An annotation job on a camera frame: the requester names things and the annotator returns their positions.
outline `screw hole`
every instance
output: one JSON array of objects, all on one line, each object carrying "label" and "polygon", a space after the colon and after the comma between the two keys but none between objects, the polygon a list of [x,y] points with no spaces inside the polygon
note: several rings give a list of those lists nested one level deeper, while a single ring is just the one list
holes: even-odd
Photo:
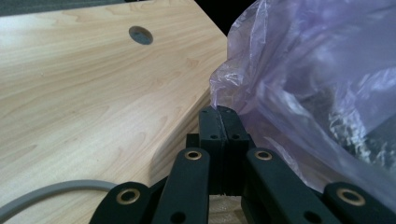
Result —
[{"label": "screw hole", "polygon": [[363,206],[366,204],[363,196],[352,189],[338,189],[337,196],[345,203],[349,203],[354,206]]},{"label": "screw hole", "polygon": [[316,213],[307,211],[304,213],[304,217],[310,223],[322,223],[320,216]]},{"label": "screw hole", "polygon": [[140,197],[140,191],[137,189],[124,189],[117,195],[117,203],[131,204],[135,203]]},{"label": "screw hole", "polygon": [[257,151],[254,155],[256,156],[257,159],[262,161],[269,161],[272,159],[271,153],[266,151]]},{"label": "screw hole", "polygon": [[233,139],[239,139],[241,136],[239,134],[233,134],[232,138]]},{"label": "screw hole", "polygon": [[197,161],[201,159],[202,153],[199,151],[188,151],[184,156],[191,161]]},{"label": "screw hole", "polygon": [[171,216],[171,222],[172,223],[183,223],[186,220],[186,215],[181,212],[176,212]]},{"label": "screw hole", "polygon": [[131,27],[129,29],[129,36],[141,45],[150,45],[153,41],[151,32],[141,26]]}]

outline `purple plastic bag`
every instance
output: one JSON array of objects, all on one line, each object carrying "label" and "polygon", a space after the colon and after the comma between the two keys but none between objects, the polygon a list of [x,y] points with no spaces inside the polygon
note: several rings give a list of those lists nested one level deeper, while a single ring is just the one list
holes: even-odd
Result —
[{"label": "purple plastic bag", "polygon": [[396,211],[396,2],[261,0],[233,24],[212,105],[313,189],[346,181]]}]

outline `metal grommet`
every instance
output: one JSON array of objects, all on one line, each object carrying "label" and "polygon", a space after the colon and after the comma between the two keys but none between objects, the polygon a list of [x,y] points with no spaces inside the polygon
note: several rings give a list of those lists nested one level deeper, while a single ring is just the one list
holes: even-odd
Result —
[{"label": "metal grommet", "polygon": [[363,196],[352,189],[338,189],[337,196],[346,203],[352,204],[354,206],[363,206],[366,204]]},{"label": "metal grommet", "polygon": [[140,191],[138,189],[124,189],[117,195],[117,203],[124,205],[135,203],[137,199],[139,199],[139,197],[140,197]]},{"label": "metal grommet", "polygon": [[254,156],[256,156],[257,159],[262,161],[269,161],[272,159],[271,153],[266,151],[257,151],[256,153],[254,153]]},{"label": "metal grommet", "polygon": [[184,156],[191,161],[197,161],[201,159],[202,153],[199,151],[188,151]]}]

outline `black plastic part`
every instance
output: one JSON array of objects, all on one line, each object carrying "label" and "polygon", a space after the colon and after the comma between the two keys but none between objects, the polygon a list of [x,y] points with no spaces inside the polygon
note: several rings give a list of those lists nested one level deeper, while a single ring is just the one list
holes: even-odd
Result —
[{"label": "black plastic part", "polygon": [[209,193],[212,195],[223,194],[224,137],[218,112],[211,106],[203,108],[199,113],[199,147],[210,155]]},{"label": "black plastic part", "polygon": [[186,147],[199,147],[199,134],[188,133],[186,136]]},{"label": "black plastic part", "polygon": [[340,223],[274,151],[251,149],[245,167],[272,223]]},{"label": "black plastic part", "polygon": [[396,223],[396,215],[363,189],[344,182],[332,183],[323,201],[343,223]]},{"label": "black plastic part", "polygon": [[209,154],[200,148],[177,154],[152,223],[207,223],[209,163]]},{"label": "black plastic part", "polygon": [[[134,203],[121,204],[118,196],[126,189],[135,189],[139,193]],[[96,208],[91,224],[140,224],[144,222],[146,208],[149,205],[150,191],[145,185],[135,182],[120,184],[112,189]]]},{"label": "black plastic part", "polygon": [[270,215],[268,215],[262,203],[255,203],[246,197],[242,197],[241,206],[249,224],[271,224]]},{"label": "black plastic part", "polygon": [[243,161],[249,149],[250,136],[235,111],[218,106],[221,125],[226,134],[222,189],[226,195],[240,196],[245,185]]},{"label": "black plastic part", "polygon": [[205,107],[200,112],[200,148],[211,158],[210,194],[242,195],[245,175],[242,162],[250,146],[250,136],[235,111],[228,107]]}]

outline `transparent plastic sheet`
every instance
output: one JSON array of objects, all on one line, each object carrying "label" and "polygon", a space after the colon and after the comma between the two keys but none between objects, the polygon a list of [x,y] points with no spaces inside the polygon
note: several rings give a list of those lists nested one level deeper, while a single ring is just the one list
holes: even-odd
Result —
[{"label": "transparent plastic sheet", "polygon": [[350,182],[396,212],[394,15],[389,0],[258,0],[228,34],[212,105],[311,188]]}]

